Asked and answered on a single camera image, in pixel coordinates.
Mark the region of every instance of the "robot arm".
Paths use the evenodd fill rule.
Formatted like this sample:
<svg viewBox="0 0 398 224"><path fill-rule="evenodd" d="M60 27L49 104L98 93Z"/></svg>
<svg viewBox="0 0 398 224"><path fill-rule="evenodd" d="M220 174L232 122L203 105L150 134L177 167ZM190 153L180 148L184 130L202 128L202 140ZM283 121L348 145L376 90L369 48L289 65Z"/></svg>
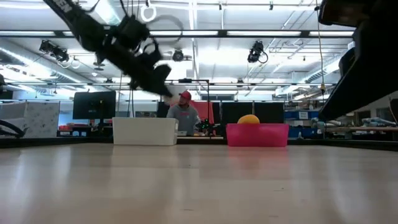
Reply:
<svg viewBox="0 0 398 224"><path fill-rule="evenodd" d="M131 82L132 89L140 86L145 91L172 96L164 85L171 68L161 65L154 69L154 65L162 58L157 42L154 40L155 50L152 53L134 55L141 42L150 35L149 29L137 21L134 15L124 16L118 26L107 30L72 0L44 2L66 23L84 49L95 52L98 63L108 59L129 75L134 80Z"/></svg>

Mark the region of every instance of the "white plastic box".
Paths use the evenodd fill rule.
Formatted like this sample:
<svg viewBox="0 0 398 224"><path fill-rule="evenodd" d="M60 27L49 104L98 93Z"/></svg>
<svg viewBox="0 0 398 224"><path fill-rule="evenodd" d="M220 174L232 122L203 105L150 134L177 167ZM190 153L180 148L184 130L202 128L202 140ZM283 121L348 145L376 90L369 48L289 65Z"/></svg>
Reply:
<svg viewBox="0 0 398 224"><path fill-rule="evenodd" d="M173 146L178 120L174 118L113 118L113 144Z"/></svg>

